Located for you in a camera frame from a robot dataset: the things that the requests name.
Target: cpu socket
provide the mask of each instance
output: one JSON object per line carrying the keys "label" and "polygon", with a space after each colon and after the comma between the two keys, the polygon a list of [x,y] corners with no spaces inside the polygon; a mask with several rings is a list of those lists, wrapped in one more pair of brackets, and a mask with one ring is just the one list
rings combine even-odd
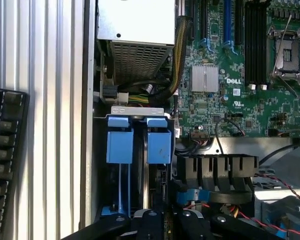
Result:
{"label": "cpu socket", "polygon": [[268,36],[269,72],[272,74],[275,66],[274,76],[300,81],[300,30],[287,30],[284,34],[284,30],[271,26]]}

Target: ribbed metal panel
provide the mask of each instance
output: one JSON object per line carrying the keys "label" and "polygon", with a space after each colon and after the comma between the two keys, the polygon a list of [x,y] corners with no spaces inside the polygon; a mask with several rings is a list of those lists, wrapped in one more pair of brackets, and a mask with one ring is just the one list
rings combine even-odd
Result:
{"label": "ribbed metal panel", "polygon": [[14,240],[78,230],[84,0],[0,0],[0,88],[30,94]]}

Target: motherboard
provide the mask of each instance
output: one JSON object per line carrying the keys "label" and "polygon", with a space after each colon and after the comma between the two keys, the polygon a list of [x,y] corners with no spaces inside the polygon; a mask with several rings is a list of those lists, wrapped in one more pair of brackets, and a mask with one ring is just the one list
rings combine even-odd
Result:
{"label": "motherboard", "polygon": [[[300,1],[188,0],[182,11],[193,26],[178,89],[180,137],[213,137],[221,118],[247,137],[300,137]],[[220,137],[241,136],[219,126]]]}

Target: metal mesh grille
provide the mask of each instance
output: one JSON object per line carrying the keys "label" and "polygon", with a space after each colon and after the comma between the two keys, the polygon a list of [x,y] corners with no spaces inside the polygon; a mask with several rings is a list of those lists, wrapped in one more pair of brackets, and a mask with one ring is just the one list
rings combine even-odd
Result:
{"label": "metal mesh grille", "polygon": [[168,57],[173,46],[111,42],[115,81],[129,82],[151,79]]}

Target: circuit board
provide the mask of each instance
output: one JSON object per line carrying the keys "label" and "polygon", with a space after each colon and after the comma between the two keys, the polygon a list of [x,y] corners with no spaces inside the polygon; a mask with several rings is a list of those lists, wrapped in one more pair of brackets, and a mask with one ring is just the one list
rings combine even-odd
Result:
{"label": "circuit board", "polygon": [[[293,80],[292,77],[284,82],[280,81],[286,75],[282,72],[280,73],[282,76],[280,80],[270,79],[269,76],[275,65],[274,62],[278,54],[276,48],[278,51],[279,41],[267,36],[270,30],[278,30],[278,33],[282,34],[290,15],[288,9],[291,8],[288,5],[278,7],[275,2],[271,2],[267,6],[263,28],[259,28],[260,31],[264,31],[266,38],[261,40],[266,44],[266,55],[261,58],[261,62],[256,63],[253,59],[250,62],[245,59],[245,54],[248,54],[244,40],[245,38],[248,39],[247,29],[242,29],[242,34],[245,36],[242,37],[242,44],[235,45],[233,48],[225,48],[224,18],[227,16],[222,0],[217,3],[216,1],[206,3],[206,39],[209,39],[209,43],[207,44],[205,41],[203,44],[202,29],[200,28],[203,14],[200,12],[203,9],[200,4],[203,2],[198,3],[196,10],[191,10],[189,5],[186,5],[185,9],[186,13],[190,12],[189,15],[192,12],[195,23],[193,24],[192,40],[187,46],[183,79],[178,90],[180,137],[212,137],[215,135],[216,123],[224,117],[235,121],[247,137],[277,137],[279,133],[287,130],[300,129],[300,81]],[[233,13],[235,4],[234,0],[231,1],[232,24],[230,24],[230,34],[232,39],[235,37],[233,24],[235,21],[235,14]],[[294,12],[287,29],[287,32],[292,35],[300,32],[299,11]],[[298,58],[300,58],[300,48],[298,50]],[[293,54],[296,54],[296,51],[294,49],[283,50],[282,62],[288,62],[290,64],[287,65],[288,67],[293,68],[294,63],[291,58],[295,57]],[[250,65],[249,71],[262,71],[263,76],[256,75],[256,78],[265,78],[266,83],[255,84],[251,79],[247,79],[247,63]],[[213,90],[213,92],[204,90],[197,92],[196,89],[192,89],[193,67],[209,64],[214,65],[217,69],[218,89]],[[294,74],[293,70],[286,72],[288,75]],[[297,96],[289,91],[284,83],[288,83]],[[221,137],[240,136],[233,126],[224,122],[220,123],[218,134]],[[281,137],[300,137],[300,132],[292,132]]]}

